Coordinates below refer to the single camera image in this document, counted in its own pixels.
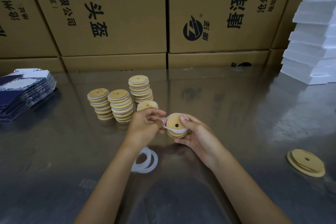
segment metal table surface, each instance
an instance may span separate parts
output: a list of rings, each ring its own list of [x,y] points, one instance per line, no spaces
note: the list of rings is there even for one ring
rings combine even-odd
[[[336,222],[336,83],[307,86],[272,69],[200,68],[55,74],[58,89],[0,124],[0,223],[72,223],[121,145],[126,124],[100,121],[86,95],[149,77],[168,114],[207,123],[296,224]],[[131,173],[116,223],[239,223],[217,180],[186,146],[158,135],[159,162]],[[287,162],[302,148],[325,163],[311,178]]]

